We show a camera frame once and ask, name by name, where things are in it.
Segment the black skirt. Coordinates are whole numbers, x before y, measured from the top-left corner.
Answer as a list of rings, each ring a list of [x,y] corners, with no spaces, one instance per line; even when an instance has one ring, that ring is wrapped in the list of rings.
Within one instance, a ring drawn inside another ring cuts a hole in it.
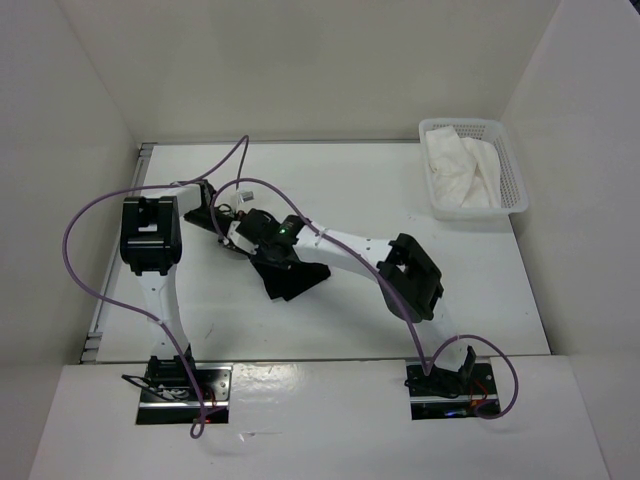
[[[331,276],[328,266],[320,263],[279,264],[251,259],[271,300],[290,301]]]

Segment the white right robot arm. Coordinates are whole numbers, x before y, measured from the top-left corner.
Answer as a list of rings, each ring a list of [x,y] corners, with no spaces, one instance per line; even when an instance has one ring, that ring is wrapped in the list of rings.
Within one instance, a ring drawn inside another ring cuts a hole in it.
[[[252,209],[231,223],[227,238],[248,255],[271,298],[290,300],[326,280],[331,269],[372,280],[394,316],[411,329],[422,325],[426,330],[416,349],[431,355],[416,386],[430,395],[454,398],[472,382],[476,354],[457,340],[443,300],[442,273],[414,237],[359,237],[323,228],[300,215],[278,221]]]

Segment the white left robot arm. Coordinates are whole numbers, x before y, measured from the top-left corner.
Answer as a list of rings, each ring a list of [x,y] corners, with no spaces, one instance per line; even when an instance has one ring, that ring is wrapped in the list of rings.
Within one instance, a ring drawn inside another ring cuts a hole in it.
[[[182,258],[181,220],[214,231],[210,204],[216,190],[206,180],[123,201],[119,251],[138,279],[149,320],[160,327],[147,377],[180,400],[198,390],[199,375],[181,322],[176,277]]]

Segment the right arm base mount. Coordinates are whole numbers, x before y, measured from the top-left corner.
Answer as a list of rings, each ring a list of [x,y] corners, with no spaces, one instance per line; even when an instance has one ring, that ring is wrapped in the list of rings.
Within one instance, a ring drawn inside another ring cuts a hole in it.
[[[486,360],[476,361],[462,382],[438,367],[425,376],[419,362],[407,362],[405,370],[414,421],[492,417],[502,411],[493,369]]]

